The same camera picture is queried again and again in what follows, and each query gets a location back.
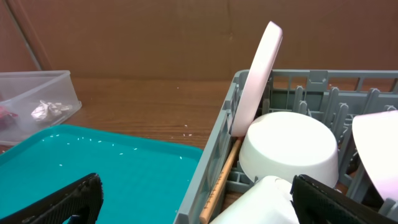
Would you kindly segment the red snack wrapper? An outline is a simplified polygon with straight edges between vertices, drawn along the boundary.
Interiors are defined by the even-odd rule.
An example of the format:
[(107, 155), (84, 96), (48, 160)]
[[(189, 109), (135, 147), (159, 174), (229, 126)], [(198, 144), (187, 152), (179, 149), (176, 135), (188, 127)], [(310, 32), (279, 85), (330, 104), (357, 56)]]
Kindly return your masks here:
[(10, 112), (6, 107), (0, 107), (0, 130), (3, 131), (16, 124), (18, 115)]

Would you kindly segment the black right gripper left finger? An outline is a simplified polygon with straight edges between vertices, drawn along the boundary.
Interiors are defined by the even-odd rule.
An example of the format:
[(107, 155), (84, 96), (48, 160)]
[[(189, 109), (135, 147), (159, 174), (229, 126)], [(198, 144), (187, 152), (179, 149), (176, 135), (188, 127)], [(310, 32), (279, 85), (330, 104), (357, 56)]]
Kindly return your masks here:
[(1, 224), (96, 223), (104, 201), (97, 173), (90, 173), (18, 212)]

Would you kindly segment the white cup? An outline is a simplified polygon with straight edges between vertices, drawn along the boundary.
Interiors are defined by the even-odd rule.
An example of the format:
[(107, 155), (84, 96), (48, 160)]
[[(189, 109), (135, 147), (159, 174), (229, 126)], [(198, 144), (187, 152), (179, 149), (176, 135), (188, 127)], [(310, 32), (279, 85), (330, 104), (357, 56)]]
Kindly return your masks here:
[(276, 176), (258, 181), (211, 224), (299, 224), (292, 205), (292, 184)]

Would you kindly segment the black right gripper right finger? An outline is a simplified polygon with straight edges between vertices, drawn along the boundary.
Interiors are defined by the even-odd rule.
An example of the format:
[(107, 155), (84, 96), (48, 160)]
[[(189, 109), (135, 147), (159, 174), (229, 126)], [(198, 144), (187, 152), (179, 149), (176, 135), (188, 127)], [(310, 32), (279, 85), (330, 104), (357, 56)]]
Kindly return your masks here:
[(307, 175), (294, 177), (290, 194), (300, 224), (397, 224)]

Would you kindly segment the white tissue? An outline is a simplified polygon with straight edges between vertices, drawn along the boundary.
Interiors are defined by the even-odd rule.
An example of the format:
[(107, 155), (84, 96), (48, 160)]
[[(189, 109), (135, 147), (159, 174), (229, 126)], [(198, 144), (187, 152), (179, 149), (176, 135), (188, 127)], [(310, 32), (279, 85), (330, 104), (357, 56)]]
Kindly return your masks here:
[(52, 103), (40, 100), (39, 105), (31, 112), (30, 115), (37, 122), (47, 122), (58, 118), (72, 109), (72, 105), (63, 105), (62, 103)]

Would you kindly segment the small pink bowl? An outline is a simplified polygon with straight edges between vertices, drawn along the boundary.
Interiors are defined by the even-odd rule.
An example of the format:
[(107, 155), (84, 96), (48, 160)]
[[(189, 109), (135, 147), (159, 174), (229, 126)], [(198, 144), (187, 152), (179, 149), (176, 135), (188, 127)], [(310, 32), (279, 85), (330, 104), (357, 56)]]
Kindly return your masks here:
[(379, 195), (397, 199), (397, 111), (354, 117), (354, 142)]

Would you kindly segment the white bowl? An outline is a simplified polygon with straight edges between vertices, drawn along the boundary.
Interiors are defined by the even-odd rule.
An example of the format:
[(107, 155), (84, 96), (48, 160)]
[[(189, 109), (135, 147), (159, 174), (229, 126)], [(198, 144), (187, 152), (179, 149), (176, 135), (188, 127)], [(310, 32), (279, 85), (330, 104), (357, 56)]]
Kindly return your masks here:
[(338, 146), (320, 121), (300, 113), (273, 112), (254, 120), (239, 153), (246, 176), (277, 176), (292, 182), (305, 174), (333, 188), (338, 181)]

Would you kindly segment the wooden chopstick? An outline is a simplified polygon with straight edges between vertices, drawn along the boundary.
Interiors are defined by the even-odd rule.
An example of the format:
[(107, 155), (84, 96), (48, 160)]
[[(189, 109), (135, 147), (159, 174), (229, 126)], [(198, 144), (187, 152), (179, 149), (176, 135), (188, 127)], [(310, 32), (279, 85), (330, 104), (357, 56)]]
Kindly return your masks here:
[(233, 147), (232, 147), (232, 149), (226, 159), (226, 162), (220, 172), (220, 175), (216, 181), (216, 184), (213, 187), (213, 190), (211, 191), (211, 193), (209, 194), (208, 200), (206, 201), (206, 204), (199, 216), (199, 219), (202, 224), (208, 224), (210, 221), (211, 215), (213, 214), (216, 204), (218, 203), (218, 199), (219, 199), (221, 192), (226, 184), (226, 180), (228, 179), (228, 175), (230, 173), (232, 165), (234, 164), (235, 158), (241, 148), (242, 143), (243, 143), (243, 137), (240, 137), (240, 138), (237, 138), (237, 140), (233, 144)]

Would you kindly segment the white plate with food scraps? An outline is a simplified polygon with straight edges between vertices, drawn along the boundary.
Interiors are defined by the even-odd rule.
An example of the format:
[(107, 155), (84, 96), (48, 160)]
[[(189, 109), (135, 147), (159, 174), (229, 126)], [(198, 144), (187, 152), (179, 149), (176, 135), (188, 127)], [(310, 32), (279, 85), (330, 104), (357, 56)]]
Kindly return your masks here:
[(233, 137), (244, 136), (253, 122), (282, 39), (282, 29), (270, 21), (262, 35), (241, 93), (231, 130)]

